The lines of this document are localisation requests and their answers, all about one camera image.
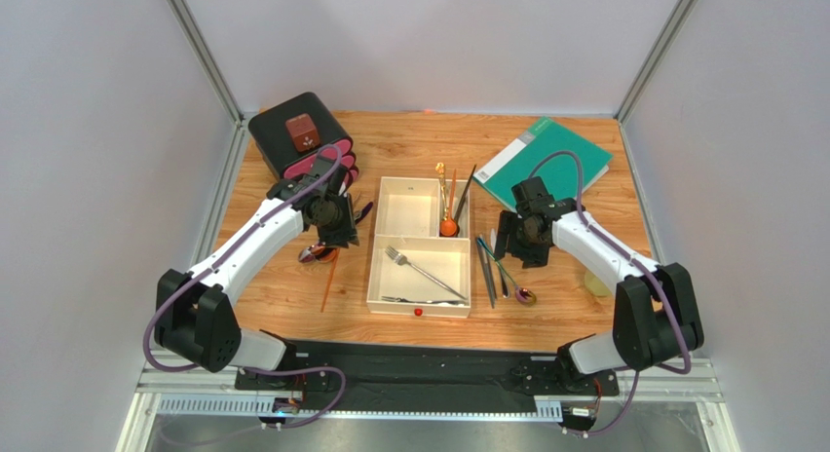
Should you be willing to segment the black spoon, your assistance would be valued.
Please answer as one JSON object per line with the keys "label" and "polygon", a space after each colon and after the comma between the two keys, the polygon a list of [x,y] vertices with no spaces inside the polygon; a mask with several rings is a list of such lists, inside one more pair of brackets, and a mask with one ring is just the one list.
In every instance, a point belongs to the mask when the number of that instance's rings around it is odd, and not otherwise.
{"label": "black spoon", "polygon": [[460,217],[461,217],[462,211],[464,209],[464,206],[467,203],[469,190],[470,190],[470,187],[473,183],[473,178],[474,178],[475,172],[476,172],[476,165],[474,165],[472,167],[472,170],[469,174],[469,177],[468,177],[467,181],[465,182],[464,188],[462,189],[462,193],[460,195],[460,200],[458,201],[458,204],[457,204],[457,206],[454,210],[454,213],[452,215],[453,220],[456,223],[460,222]]}

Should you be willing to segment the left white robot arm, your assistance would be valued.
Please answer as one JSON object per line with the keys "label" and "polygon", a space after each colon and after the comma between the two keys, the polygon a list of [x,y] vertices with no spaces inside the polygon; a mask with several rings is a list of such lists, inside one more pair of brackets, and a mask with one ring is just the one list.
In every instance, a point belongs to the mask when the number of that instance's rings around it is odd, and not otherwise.
{"label": "left white robot arm", "polygon": [[153,367],[173,370],[153,357],[151,346],[158,344],[186,359],[179,371],[281,368],[288,343],[277,335],[240,327],[234,308],[271,258],[310,228],[316,229],[317,242],[325,248],[358,245],[342,157],[338,147],[324,148],[309,173],[279,181],[219,250],[185,272],[170,269],[160,277],[156,311],[142,336],[142,350]]}

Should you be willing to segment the iridescent long spoon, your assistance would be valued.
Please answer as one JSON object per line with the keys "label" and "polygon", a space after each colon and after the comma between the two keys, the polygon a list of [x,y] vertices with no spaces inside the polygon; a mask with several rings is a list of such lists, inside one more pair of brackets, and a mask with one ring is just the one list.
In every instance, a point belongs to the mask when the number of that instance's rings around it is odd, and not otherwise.
{"label": "iridescent long spoon", "polygon": [[531,307],[536,304],[536,294],[527,287],[519,285],[513,276],[507,271],[502,262],[498,260],[493,249],[487,244],[482,235],[476,237],[478,247],[484,252],[486,259],[498,269],[497,289],[503,299],[513,299],[518,304]]}

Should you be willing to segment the gold ornate spoon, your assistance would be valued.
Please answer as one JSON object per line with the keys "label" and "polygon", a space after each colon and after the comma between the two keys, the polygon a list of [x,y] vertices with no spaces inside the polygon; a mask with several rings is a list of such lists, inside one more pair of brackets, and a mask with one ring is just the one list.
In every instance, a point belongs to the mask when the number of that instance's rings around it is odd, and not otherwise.
{"label": "gold ornate spoon", "polygon": [[446,184],[446,176],[445,176],[445,164],[444,163],[437,163],[435,166],[435,172],[437,174],[437,180],[439,185],[439,200],[440,200],[440,213],[439,213],[439,220],[441,222],[445,221],[448,217],[448,190]]}

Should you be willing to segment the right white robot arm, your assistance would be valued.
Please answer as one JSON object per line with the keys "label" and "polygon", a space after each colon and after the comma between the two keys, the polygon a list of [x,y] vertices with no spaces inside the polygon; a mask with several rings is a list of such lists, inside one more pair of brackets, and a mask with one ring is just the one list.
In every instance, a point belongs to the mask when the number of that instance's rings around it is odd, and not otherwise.
{"label": "right white robot arm", "polygon": [[690,372],[691,353],[704,341],[690,273],[633,251],[585,211],[580,199],[555,199],[539,177],[514,185],[515,210],[502,213],[495,255],[541,268],[556,247],[581,262],[615,296],[611,330],[561,346],[556,359],[566,379],[582,381],[612,369]]}

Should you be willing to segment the orange spoon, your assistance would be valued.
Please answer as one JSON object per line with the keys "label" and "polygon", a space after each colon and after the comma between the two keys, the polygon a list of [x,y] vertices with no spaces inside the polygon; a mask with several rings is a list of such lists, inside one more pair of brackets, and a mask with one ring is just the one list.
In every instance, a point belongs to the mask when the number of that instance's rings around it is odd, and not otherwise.
{"label": "orange spoon", "polygon": [[452,174],[452,179],[449,183],[449,187],[447,189],[448,194],[446,195],[446,200],[444,202],[444,218],[439,224],[439,235],[442,238],[453,238],[456,237],[460,231],[460,227],[457,224],[456,219],[453,215],[453,205],[455,199],[455,191],[456,191],[456,183],[457,183],[457,171],[454,169]]}

